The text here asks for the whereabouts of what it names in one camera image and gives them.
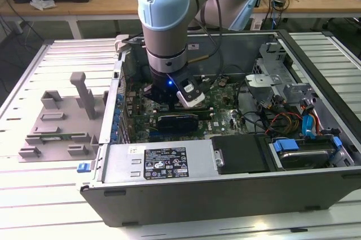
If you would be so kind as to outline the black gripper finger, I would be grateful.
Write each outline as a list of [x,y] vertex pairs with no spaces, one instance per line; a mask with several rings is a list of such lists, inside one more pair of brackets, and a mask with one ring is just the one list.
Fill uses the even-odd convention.
[[158,102],[157,101],[157,88],[154,85],[148,85],[143,89],[143,96],[145,98],[148,98],[154,102]]

